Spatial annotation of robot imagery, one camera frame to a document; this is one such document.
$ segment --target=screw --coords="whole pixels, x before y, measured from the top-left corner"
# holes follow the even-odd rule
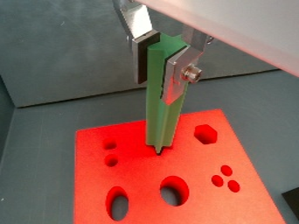
[[[182,75],[185,80],[190,83],[196,83],[201,80],[202,70],[196,65],[189,65]]]

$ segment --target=gray floor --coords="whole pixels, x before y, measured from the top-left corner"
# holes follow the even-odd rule
[[[0,161],[3,157],[6,138],[14,117],[15,105],[6,90],[6,84],[0,75]]]
[[[278,71],[201,82],[182,110],[224,109],[288,223],[298,223],[281,195],[299,186],[298,98],[299,79]],[[19,108],[0,172],[0,222],[71,224],[77,130],[145,118],[145,90]]]

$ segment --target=circular hole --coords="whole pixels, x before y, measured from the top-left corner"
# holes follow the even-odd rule
[[[226,176],[232,176],[232,174],[233,174],[233,170],[232,170],[232,168],[230,168],[228,165],[224,165],[224,166],[221,167],[221,172],[222,172],[224,175],[226,175]]]
[[[103,146],[106,150],[114,150],[118,147],[118,142],[115,138],[110,137],[103,141]]]
[[[222,176],[220,176],[220,175],[214,175],[214,176],[212,177],[212,183],[213,183],[216,186],[222,187],[222,186],[224,186],[224,178],[222,178]]]
[[[161,194],[165,202],[171,206],[181,206],[190,197],[190,188],[182,178],[171,176],[163,180]]]
[[[111,155],[107,155],[106,157],[106,165],[109,167],[113,167],[118,164],[118,156],[111,154]]]
[[[122,221],[127,217],[129,199],[121,186],[115,186],[107,194],[107,213],[114,221]]]
[[[230,182],[229,182],[229,189],[234,192],[234,193],[237,193],[238,191],[240,191],[240,182],[237,181],[237,180],[232,180]]]

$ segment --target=red foam board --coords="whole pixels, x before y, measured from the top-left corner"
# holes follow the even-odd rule
[[[122,221],[110,212],[118,195],[129,199]],[[221,110],[181,116],[161,156],[146,146],[146,121],[78,132],[75,224],[99,223],[286,223]]]

